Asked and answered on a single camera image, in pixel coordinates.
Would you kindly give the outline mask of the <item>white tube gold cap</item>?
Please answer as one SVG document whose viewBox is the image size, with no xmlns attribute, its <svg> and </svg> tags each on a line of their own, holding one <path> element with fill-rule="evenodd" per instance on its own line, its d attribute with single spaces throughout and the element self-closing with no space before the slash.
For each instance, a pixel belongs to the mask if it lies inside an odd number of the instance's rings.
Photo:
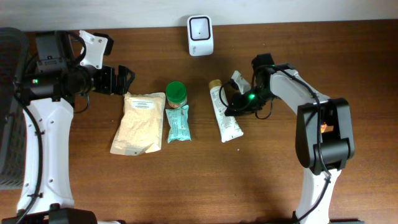
<svg viewBox="0 0 398 224">
<path fill-rule="evenodd" d="M 222 104 L 221 101 L 226 103 L 226 95 L 224 90 L 220 92 L 221 81 L 212 80 L 209 82 L 209 89 L 216 120 L 220 129 L 221 142 L 225 143 L 227 141 L 241 137 L 244 133 L 239 127 L 235 117 L 226 116 L 224 113 L 227 107 Z"/>
</svg>

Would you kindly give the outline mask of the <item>green lid jar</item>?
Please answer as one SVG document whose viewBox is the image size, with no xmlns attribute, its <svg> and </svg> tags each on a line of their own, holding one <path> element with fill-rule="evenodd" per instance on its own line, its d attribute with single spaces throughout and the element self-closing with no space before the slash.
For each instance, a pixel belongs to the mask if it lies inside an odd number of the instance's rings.
<svg viewBox="0 0 398 224">
<path fill-rule="evenodd" d="M 181 82 L 169 83 L 165 94 L 171 108 L 181 108 L 187 104 L 187 89 Z"/>
</svg>

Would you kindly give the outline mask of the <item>beige grain pouch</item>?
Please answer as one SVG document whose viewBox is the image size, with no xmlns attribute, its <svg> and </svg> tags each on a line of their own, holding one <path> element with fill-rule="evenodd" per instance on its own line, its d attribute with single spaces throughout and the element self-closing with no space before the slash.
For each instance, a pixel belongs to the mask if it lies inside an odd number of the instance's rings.
<svg viewBox="0 0 398 224">
<path fill-rule="evenodd" d="M 110 153 L 138 156 L 161 150 L 165 93 L 124 95 L 124 115 Z"/>
</svg>

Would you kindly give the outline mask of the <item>teal snack packet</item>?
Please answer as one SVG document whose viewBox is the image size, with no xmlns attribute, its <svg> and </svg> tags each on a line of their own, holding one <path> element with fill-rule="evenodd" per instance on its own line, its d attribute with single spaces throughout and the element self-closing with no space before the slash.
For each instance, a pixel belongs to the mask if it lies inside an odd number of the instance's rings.
<svg viewBox="0 0 398 224">
<path fill-rule="evenodd" d="M 167 142 L 172 141 L 191 141 L 190 129 L 188 125 L 189 106 L 184 105 L 177 109 L 166 109 L 165 113 L 170 126 Z"/>
</svg>

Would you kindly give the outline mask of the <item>orange tissue pack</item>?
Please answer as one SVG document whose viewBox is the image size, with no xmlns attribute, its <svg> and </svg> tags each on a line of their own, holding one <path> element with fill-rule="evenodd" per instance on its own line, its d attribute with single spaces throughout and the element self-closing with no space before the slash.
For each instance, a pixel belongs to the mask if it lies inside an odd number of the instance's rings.
<svg viewBox="0 0 398 224">
<path fill-rule="evenodd" d="M 321 133 L 324 133 L 324 132 L 326 131 L 326 128 L 327 128 L 327 124 L 326 124 L 326 123 L 323 123 L 323 124 L 321 125 L 321 128 L 320 128 Z"/>
</svg>

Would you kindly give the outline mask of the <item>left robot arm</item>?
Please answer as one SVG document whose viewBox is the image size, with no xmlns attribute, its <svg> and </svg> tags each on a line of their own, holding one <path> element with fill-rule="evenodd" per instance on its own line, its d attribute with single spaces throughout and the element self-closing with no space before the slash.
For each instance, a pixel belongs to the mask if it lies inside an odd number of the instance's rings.
<svg viewBox="0 0 398 224">
<path fill-rule="evenodd" d="M 100 33 L 38 33 L 37 52 L 19 29 L 1 29 L 1 188 L 20 189 L 16 214 L 4 223 L 96 223 L 75 208 L 69 137 L 76 96 L 125 94 L 135 74 L 103 58 L 113 39 Z"/>
</svg>

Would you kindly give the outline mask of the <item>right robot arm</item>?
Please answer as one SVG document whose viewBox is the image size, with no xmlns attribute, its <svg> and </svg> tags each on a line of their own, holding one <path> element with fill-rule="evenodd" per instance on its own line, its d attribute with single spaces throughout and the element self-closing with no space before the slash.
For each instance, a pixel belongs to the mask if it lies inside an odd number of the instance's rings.
<svg viewBox="0 0 398 224">
<path fill-rule="evenodd" d="M 227 81 L 237 92 L 223 104 L 224 113 L 257 115 L 276 99 L 289 106 L 297 118 L 295 152 L 303 167 L 302 194 L 290 222 L 329 223 L 337 178 L 355 152 L 349 103 L 320 93 L 292 64 L 276 64 L 270 53 L 257 55 L 251 66 L 250 82 L 241 75 Z"/>
</svg>

